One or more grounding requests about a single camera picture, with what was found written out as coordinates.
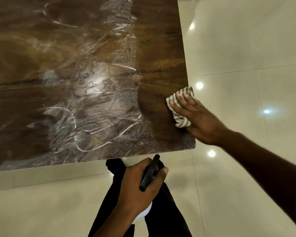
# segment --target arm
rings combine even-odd
[[[180,95],[177,99],[182,107],[170,104],[191,121],[188,131],[205,144],[223,148],[296,223],[296,165],[229,130],[200,101]]]
[[[148,208],[158,194],[169,169],[167,167],[158,171],[154,180],[145,192],[139,190],[143,172],[151,163],[147,158],[134,166],[127,167],[122,180],[121,191],[116,207],[110,216],[99,228],[93,237],[122,237],[134,219]]]

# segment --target glossy white floor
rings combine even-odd
[[[230,128],[296,163],[296,0],[179,0],[179,9],[195,96]],[[193,236],[296,236],[219,148],[197,143],[162,160]],[[87,236],[111,181],[105,161],[0,173],[0,236]],[[148,236],[144,221],[135,236]]]

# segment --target striped cloth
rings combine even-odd
[[[181,106],[180,103],[178,102],[178,100],[176,99],[176,94],[179,93],[183,96],[184,93],[188,94],[192,99],[194,99],[194,92],[193,92],[193,88],[192,87],[185,87],[183,89],[181,89],[180,91],[177,91],[176,93],[172,94],[171,96],[169,96],[166,99],[167,105],[169,107],[169,109],[171,110],[171,112],[173,113],[173,118],[176,121],[175,126],[178,128],[182,128],[182,127],[188,127],[191,125],[191,122],[186,118],[183,117],[181,115],[178,115],[170,106],[170,102],[172,101],[173,103],[175,103],[178,106]]]

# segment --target wood grain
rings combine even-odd
[[[0,0],[0,170],[195,147],[177,0]]]

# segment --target leg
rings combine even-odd
[[[158,168],[161,169],[163,167],[163,163],[159,161]],[[152,201],[151,210],[146,215],[145,221],[149,237],[192,237],[185,219],[175,205],[166,183],[162,184],[158,195]]]
[[[101,207],[93,222],[88,237],[92,237],[102,226],[102,224],[106,221],[108,216],[115,208],[118,201],[118,196],[120,194],[121,183],[124,176],[124,172],[126,170],[126,166],[124,165],[121,159],[108,159],[106,161],[106,166],[108,167],[109,171],[111,171],[114,174],[113,183],[101,204]],[[133,237],[134,231],[135,225],[131,225],[129,229],[126,231],[124,237]]]

